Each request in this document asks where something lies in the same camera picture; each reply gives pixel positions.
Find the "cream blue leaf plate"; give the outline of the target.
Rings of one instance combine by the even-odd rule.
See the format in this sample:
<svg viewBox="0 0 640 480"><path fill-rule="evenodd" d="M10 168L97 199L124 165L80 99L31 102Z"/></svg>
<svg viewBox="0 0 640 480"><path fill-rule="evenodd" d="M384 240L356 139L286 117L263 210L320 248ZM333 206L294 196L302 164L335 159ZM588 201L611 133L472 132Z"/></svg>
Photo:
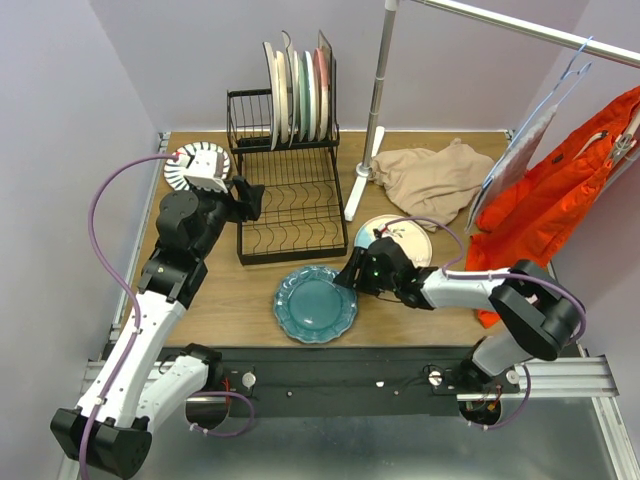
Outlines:
<svg viewBox="0 0 640 480"><path fill-rule="evenodd" d="M381 231L389 222L400 219L399 215L379 215L367 220L358 230L355 247L367 248L375 240L374 231ZM415 221L402 221L391 225L382 233L401 246L415 267L428 267L432 260L432 244L426 231Z"/></svg>

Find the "orange garment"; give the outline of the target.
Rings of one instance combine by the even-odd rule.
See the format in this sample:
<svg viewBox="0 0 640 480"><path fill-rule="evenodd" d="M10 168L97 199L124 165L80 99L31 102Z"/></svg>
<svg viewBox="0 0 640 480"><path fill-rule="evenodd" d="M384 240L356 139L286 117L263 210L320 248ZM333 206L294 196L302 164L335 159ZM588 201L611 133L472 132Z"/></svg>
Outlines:
<svg viewBox="0 0 640 480"><path fill-rule="evenodd" d="M465 269L497 270L527 259L541 267L566 244L605 186L615 141L639 112L630 89L571 132L480 213Z"/></svg>

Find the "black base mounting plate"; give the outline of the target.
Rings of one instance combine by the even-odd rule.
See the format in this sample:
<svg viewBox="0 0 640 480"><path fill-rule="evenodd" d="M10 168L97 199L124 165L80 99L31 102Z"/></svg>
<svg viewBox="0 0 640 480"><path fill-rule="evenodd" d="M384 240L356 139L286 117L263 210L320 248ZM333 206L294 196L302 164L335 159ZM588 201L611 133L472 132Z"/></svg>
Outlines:
<svg viewBox="0 0 640 480"><path fill-rule="evenodd" d="M224 377L250 400L231 414L259 418L456 416L465 396L522 392L505 372L470 372L466 347L224 348Z"/></svg>

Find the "white blue striped plate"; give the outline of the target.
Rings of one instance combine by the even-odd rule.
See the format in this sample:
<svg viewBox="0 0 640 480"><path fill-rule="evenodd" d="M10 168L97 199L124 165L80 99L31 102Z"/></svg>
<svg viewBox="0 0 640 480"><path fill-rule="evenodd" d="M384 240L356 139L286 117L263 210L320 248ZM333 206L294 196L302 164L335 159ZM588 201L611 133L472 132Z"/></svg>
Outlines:
<svg viewBox="0 0 640 480"><path fill-rule="evenodd" d="M208 141L198 141L179 147L172 153L176 160L166 160L163 175L173 190L189 190L190 185L185 171L196 160L204 160L205 156L215 161L216 176L226 180L231 171L229 153L221 146Z"/></svg>

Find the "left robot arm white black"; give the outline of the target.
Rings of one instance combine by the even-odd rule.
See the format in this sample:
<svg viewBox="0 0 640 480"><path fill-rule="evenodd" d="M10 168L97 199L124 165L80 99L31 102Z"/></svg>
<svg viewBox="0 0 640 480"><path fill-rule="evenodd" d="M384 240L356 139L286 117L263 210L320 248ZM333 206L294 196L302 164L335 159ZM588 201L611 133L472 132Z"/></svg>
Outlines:
<svg viewBox="0 0 640 480"><path fill-rule="evenodd" d="M137 474L154 431L195 394L229 404L235 397L221 353L185 347L169 370L147 382L168 335L185 315L208 273L206 258L224 226L258 219L265 188L235 176L220 190L191 186L159 204L158 238L137 288L127 288L132 310L98 376L72 409L60 408L50 424L80 476L96 468L121 479Z"/></svg>

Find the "pink plate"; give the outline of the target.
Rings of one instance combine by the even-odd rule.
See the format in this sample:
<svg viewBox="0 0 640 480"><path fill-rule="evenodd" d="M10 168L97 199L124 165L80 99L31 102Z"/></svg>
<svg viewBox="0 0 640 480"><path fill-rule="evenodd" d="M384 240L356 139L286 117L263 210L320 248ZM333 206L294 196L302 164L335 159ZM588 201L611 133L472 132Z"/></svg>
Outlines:
<svg viewBox="0 0 640 480"><path fill-rule="evenodd" d="M315 49L313 60L319 98L317 139L324 140L329 125L329 75L327 61L321 48Z"/></svg>

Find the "large white black-rimmed plate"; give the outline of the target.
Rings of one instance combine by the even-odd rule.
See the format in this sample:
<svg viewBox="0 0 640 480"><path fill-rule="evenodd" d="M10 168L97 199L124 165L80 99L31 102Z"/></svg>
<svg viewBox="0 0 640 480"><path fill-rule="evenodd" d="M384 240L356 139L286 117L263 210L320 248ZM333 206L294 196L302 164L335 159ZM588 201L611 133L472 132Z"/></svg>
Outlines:
<svg viewBox="0 0 640 480"><path fill-rule="evenodd" d="M279 78L276 58L271 44L269 42L264 42L263 49L267 62L271 88L271 150L274 150L277 146L280 133Z"/></svg>

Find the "grey cloth on hanger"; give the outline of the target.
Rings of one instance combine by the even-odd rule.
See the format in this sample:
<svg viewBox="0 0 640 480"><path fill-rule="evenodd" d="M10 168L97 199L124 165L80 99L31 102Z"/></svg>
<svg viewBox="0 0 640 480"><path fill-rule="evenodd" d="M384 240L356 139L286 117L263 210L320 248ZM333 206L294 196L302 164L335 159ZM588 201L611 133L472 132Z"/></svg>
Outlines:
<svg viewBox="0 0 640 480"><path fill-rule="evenodd" d="M524 177L527 166L557 110L557 104L546 108L516 133L504 154L488 173L480 191L474 198L465 226L466 232L471 230L479 215L493 200Z"/></svg>

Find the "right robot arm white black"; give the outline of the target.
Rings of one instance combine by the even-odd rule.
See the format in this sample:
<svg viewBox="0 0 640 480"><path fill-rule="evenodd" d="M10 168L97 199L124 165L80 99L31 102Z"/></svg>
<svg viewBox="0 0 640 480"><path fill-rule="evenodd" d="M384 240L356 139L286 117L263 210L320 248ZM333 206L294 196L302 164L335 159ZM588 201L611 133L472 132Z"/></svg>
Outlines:
<svg viewBox="0 0 640 480"><path fill-rule="evenodd" d="M586 330L586 310L576 297L530 260L493 271L417 267L390 238L355 248L335 284L377 296L391 292L415 309L470 308L498 315L505 330L479 340L451 379L474 392L530 359L554 361Z"/></svg>

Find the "silver clothes rack stand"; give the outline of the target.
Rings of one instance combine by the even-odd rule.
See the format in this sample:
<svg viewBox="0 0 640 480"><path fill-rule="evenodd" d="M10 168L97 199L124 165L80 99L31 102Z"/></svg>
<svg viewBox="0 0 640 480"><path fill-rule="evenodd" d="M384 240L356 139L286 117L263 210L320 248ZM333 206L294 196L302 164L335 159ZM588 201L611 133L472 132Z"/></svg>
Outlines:
<svg viewBox="0 0 640 480"><path fill-rule="evenodd" d="M517 32L531 38L575 51L584 52L622 65L633 68L637 68L639 66L639 54L637 52L609 45L600 41L589 40L576 34L564 32L562 30L518 19L480 7L467 5L460 1L432 0L424 1L422 4L427 7ZM345 219L349 222L354 220L355 214L364 195L371 172L371 161L374 148L378 146L380 141L384 138L383 135L378 135L376 131L378 129L378 117L383 96L386 68L389 59L396 13L399 5L400 3L398 1L387 1L384 7L384 22L374 76L372 99L369 108L365 147L362 161L356 166L355 183L344 207Z"/></svg>

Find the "aluminium rail frame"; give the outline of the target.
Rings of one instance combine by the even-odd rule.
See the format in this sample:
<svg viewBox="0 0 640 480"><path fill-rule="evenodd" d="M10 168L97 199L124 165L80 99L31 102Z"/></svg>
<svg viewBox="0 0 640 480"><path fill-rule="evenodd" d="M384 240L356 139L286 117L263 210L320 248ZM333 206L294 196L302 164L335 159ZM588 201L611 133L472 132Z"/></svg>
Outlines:
<svg viewBox="0 0 640 480"><path fill-rule="evenodd" d="M576 343L577 341L567 345L564 350L568 347L575 346ZM519 386L523 389L520 393L507 394L505 396L521 395L524 398L529 398L532 395L538 395L548 398L570 398L605 397L613 394L613 378L610 372L605 369L602 361L587 357L567 357L564 355L564 350L554 361L530 359L526 362L516 364L505 371L508 380L517 381ZM147 382L149 384L153 384L156 380L160 379L161 376L152 378L150 373ZM183 407L189 399L199 400L202 398L210 398L217 406L220 407L224 416L234 417L231 414L232 401L241 401L245 405L249 405L251 402L244 395L232 389L231 391L235 392L236 395L232 398L229 404L225 404L222 397L214 396L210 390L204 389L189 396L177 409ZM488 403L490 401L499 400L505 396L497 395L490 400L479 398L472 399L469 396L465 396L458 404L459 413L462 412L463 403L466 401L478 400L482 403ZM257 418L257 415L254 412L251 412L248 416L243 418L248 422L253 422Z"/></svg>

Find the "mint green plate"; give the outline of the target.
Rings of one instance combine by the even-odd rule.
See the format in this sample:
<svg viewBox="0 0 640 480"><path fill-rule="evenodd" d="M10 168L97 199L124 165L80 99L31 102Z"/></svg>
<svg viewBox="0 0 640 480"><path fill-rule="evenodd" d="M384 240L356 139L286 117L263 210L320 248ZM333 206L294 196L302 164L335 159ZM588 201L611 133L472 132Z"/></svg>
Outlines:
<svg viewBox="0 0 640 480"><path fill-rule="evenodd" d="M299 97L300 97L300 127L299 140L302 141L309 130L309 90L306 54L301 53L298 64Z"/></svg>

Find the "beige cloth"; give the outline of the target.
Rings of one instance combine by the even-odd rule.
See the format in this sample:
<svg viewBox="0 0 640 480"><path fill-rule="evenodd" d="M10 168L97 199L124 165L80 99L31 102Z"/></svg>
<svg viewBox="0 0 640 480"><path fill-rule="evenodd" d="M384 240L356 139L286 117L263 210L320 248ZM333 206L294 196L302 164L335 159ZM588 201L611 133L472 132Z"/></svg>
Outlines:
<svg viewBox="0 0 640 480"><path fill-rule="evenodd" d="M494 160L455 138L439 150L405 148L383 151L372 159L373 182L409 216L428 217L435 232L451 223L478 194Z"/></svg>

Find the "teal scalloped plate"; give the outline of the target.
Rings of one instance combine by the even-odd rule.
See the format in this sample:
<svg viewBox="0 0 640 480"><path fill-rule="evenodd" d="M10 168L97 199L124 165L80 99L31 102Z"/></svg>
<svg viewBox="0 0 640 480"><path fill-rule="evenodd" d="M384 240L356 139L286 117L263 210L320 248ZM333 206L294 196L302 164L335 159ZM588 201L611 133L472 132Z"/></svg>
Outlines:
<svg viewBox="0 0 640 480"><path fill-rule="evenodd" d="M326 344L349 330L358 313L356 293L334 283L338 271L322 265L298 268L282 279L273 313L284 333L303 344Z"/></svg>

